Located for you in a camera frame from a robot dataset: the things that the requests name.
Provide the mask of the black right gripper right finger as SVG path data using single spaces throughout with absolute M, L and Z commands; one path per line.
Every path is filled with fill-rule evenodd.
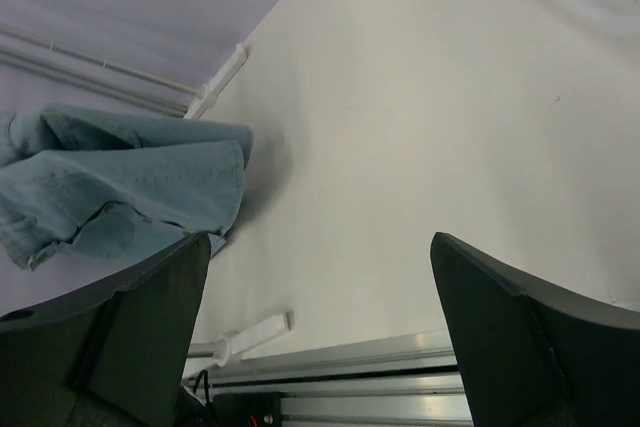
M 636 426 L 639 315 L 438 232 L 430 259 L 476 426 Z

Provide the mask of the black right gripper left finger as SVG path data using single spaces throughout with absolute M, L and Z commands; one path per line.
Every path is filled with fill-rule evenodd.
M 210 259 L 191 234 L 1 318 L 4 426 L 170 426 Z

